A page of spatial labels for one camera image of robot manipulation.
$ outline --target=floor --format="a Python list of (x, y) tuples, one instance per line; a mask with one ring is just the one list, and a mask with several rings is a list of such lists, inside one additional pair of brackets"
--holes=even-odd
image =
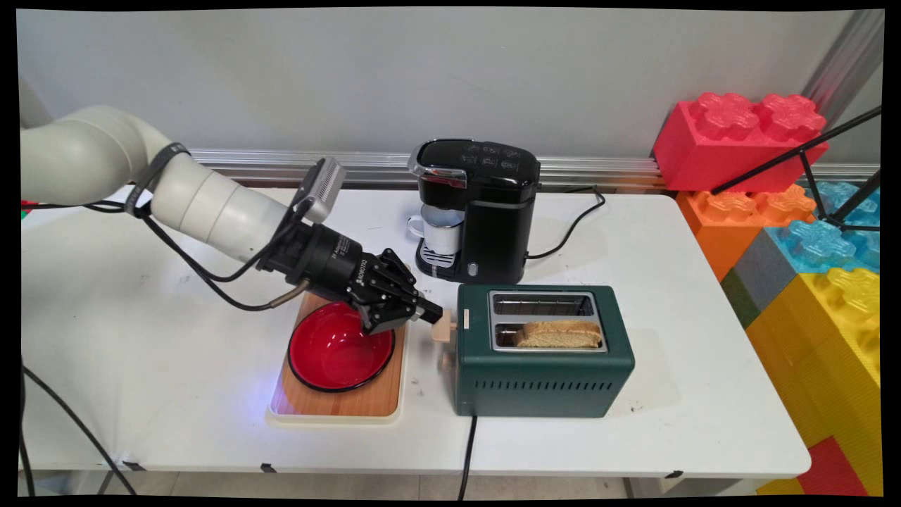
[[(459, 475), (229, 474), (124, 472), (138, 494), (329, 500), (456, 500)], [(46, 477), (52, 473), (42, 472)], [(43, 479), (46, 487), (54, 489)], [(79, 491), (96, 494), (96, 491)], [(127, 494), (112, 477), (105, 494)], [(467, 500), (626, 498), (623, 479), (471, 476)]]

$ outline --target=bread slice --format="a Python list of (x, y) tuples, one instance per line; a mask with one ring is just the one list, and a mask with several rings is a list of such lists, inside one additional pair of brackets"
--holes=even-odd
[(601, 328), (585, 320), (529, 322), (513, 338), (515, 346), (548, 348), (597, 348), (600, 341)]

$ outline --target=toaster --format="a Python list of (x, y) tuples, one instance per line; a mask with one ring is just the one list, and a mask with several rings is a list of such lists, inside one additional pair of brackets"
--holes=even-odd
[[(610, 287), (464, 284), (457, 305), (458, 415), (604, 417), (635, 367)], [(523, 325), (552, 320), (597, 323), (598, 347), (514, 346)]]

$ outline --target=green lego block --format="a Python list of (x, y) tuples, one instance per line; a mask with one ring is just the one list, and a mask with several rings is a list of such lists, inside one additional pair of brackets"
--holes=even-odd
[(742, 283), (742, 278), (734, 269), (731, 269), (726, 273), (726, 276), (723, 277), (720, 286), (723, 288), (723, 292), (725, 292), (729, 304), (732, 305), (733, 311), (738, 317), (738, 321), (742, 323), (742, 327), (747, 329), (748, 326), (751, 325), (751, 322), (760, 315), (760, 309), (754, 304), (754, 300), (748, 293), (748, 289), (746, 289), (744, 283)]

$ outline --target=black bowl rim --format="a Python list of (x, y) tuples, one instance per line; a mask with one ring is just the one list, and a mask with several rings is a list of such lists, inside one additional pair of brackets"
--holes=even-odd
[(384, 372), (385, 368), (387, 368), (387, 366), (388, 366), (388, 363), (391, 362), (391, 358), (394, 357), (397, 336), (395, 335), (395, 330), (391, 329), (391, 351), (388, 352), (388, 357), (385, 359), (385, 362), (381, 365), (380, 368), (378, 368), (372, 375), (370, 375), (369, 377), (367, 377), (360, 383), (349, 386), (349, 387), (339, 387), (337, 389), (330, 389), (327, 387), (322, 387), (322, 386), (316, 385), (314, 383), (311, 383), (311, 382), (305, 380), (304, 377), (302, 377), (300, 375), (300, 373), (297, 372), (297, 369), (295, 369), (295, 367), (294, 367), (294, 361), (291, 360), (291, 344), (294, 343), (294, 336), (297, 334), (297, 328), (300, 327), (300, 325), (303, 324), (304, 321), (307, 320), (308, 318), (310, 318), (314, 313), (318, 312), (321, 309), (328, 308), (329, 306), (331, 306), (335, 303), (344, 303), (344, 301), (332, 301), (331, 303), (322, 305), (321, 307), (311, 311), (310, 314), (307, 315), (306, 317), (300, 319), (300, 322), (298, 322), (297, 325), (294, 327), (294, 330), (291, 331), (291, 339), (289, 339), (287, 342), (287, 365), (289, 368), (291, 368), (291, 373), (294, 374), (295, 378), (298, 381), (300, 381), (300, 383), (302, 383), (306, 387), (309, 387), (310, 389), (313, 389), (313, 390), (319, 391), (319, 392), (347, 392), (347, 391), (353, 391), (354, 389), (357, 389), (358, 387), (363, 387), (364, 385), (371, 382), (372, 379), (378, 377), (382, 372)]

